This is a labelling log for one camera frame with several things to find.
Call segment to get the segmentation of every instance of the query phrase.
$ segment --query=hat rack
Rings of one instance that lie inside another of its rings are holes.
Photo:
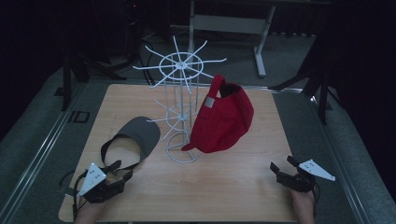
[[[213,76],[204,73],[206,63],[222,63],[227,59],[203,61],[197,56],[198,51],[204,48],[207,41],[193,53],[179,51],[176,38],[173,36],[176,52],[166,56],[148,48],[146,49],[161,57],[158,66],[136,67],[134,69],[158,69],[163,79],[151,88],[163,86],[165,102],[154,101],[166,109],[165,118],[153,119],[151,122],[165,121],[170,130],[164,135],[168,138],[166,152],[170,159],[179,163],[190,163],[201,156],[198,149],[181,151],[181,148],[190,142],[193,117],[198,114],[199,76]]]

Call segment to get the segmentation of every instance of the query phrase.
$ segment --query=wire spoke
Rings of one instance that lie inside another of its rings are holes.
[[[198,51],[200,51],[201,49],[203,49],[204,46],[206,45],[206,43],[207,43],[207,40],[205,41],[205,43],[204,43],[200,48],[198,48],[198,50],[196,50],[192,55],[190,55],[186,60],[184,60],[184,63],[187,62],[187,61],[188,61],[190,58],[192,58],[193,56],[195,56],[195,54],[198,53]]]

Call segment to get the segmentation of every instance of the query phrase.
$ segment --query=tabletop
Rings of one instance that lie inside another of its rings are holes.
[[[198,105],[208,87],[198,89]],[[136,167],[124,192],[109,201],[102,221],[296,221],[289,191],[276,183],[269,169],[273,161],[285,173],[295,172],[286,161],[290,153],[272,93],[245,88],[254,107],[249,131],[230,149],[203,153],[191,163],[172,161],[166,139]],[[161,119],[166,109],[164,87],[110,85],[73,177],[92,162],[103,167],[102,144],[111,139],[130,119],[145,116]],[[166,122],[157,122],[162,137]],[[65,196],[60,220],[71,222],[73,199]]]

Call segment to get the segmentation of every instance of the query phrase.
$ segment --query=hand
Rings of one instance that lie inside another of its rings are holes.
[[[99,218],[100,214],[107,205],[107,201],[103,203],[89,203],[84,198],[79,199],[78,206],[82,206],[77,213],[75,220],[76,224],[94,224]]]
[[[297,214],[299,222],[301,224],[315,224],[314,193],[312,191],[304,193],[290,189],[290,194],[291,198],[293,199],[294,211]]]

